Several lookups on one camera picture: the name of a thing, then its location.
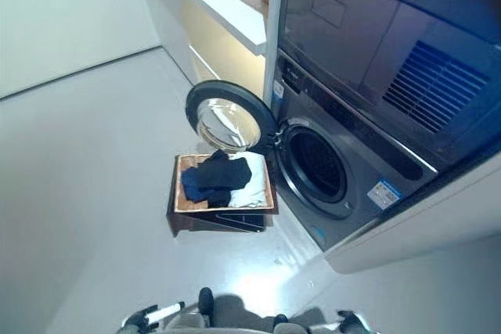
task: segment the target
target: gray floor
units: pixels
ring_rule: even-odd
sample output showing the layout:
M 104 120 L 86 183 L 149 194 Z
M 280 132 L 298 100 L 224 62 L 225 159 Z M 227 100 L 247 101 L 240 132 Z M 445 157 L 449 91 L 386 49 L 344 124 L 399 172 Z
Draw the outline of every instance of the gray floor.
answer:
M 202 286 L 290 314 L 335 278 L 283 205 L 261 234 L 173 239 L 174 155 L 209 150 L 184 116 L 189 88 L 157 50 L 0 102 L 6 328 L 113 332 L 148 304 L 194 302 Z
M 283 202 L 261 234 L 173 238 L 174 155 L 208 151 L 188 90 L 157 50 L 0 102 L 0 332 L 111 333 L 202 286 L 236 313 L 315 322 L 349 308 L 387 334 L 499 325 L 499 236 L 357 275 L 330 269 Z

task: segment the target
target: white wall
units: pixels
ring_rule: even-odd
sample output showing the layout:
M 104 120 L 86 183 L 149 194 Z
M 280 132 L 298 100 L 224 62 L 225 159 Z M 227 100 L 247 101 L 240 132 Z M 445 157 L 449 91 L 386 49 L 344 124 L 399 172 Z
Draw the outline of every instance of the white wall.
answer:
M 0 0 L 0 97 L 159 44 L 145 0 Z

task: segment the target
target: wheel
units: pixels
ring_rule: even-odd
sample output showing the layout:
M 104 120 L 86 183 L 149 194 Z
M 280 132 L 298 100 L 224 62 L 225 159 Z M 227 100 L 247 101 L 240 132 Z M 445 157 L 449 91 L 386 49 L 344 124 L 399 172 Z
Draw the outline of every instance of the wheel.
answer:
M 289 322 L 289 319 L 285 314 L 278 314 L 273 320 L 273 328 L 275 328 L 278 324 L 286 324 L 287 322 Z
M 214 297 L 208 287 L 203 287 L 198 294 L 198 311 L 200 314 L 212 317 L 214 312 Z

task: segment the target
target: folded cloth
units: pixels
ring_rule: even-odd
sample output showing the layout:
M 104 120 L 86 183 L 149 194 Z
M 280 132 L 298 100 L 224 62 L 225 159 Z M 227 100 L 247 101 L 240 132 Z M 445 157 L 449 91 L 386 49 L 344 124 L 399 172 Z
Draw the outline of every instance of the folded cloth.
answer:
M 187 168 L 181 173 L 181 183 L 185 190 L 186 198 L 194 203 L 208 199 L 215 192 L 214 189 L 199 189 L 196 182 L 196 167 Z
M 208 207 L 227 207 L 229 201 L 231 200 L 232 195 L 229 189 L 220 189 L 218 191 L 214 191 L 207 198 L 207 206 Z
M 265 158 L 252 152 L 235 153 L 230 159 L 245 158 L 252 173 L 249 182 L 242 189 L 232 190 L 229 207 L 263 207 L 265 196 Z
M 199 163 L 198 168 L 190 167 L 181 173 L 186 198 L 194 203 L 207 200 L 209 207 L 227 207 L 230 189 L 242 188 L 250 179 L 247 161 L 229 160 L 222 150 Z
M 251 179 L 245 158 L 205 160 L 196 169 L 199 189 L 242 189 Z

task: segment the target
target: dryer vent grille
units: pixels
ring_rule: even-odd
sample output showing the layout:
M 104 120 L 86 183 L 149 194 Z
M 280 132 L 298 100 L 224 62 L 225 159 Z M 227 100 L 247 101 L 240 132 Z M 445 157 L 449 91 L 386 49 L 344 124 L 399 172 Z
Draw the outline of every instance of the dryer vent grille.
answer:
M 438 133 L 488 83 L 488 77 L 418 41 L 383 99 Z

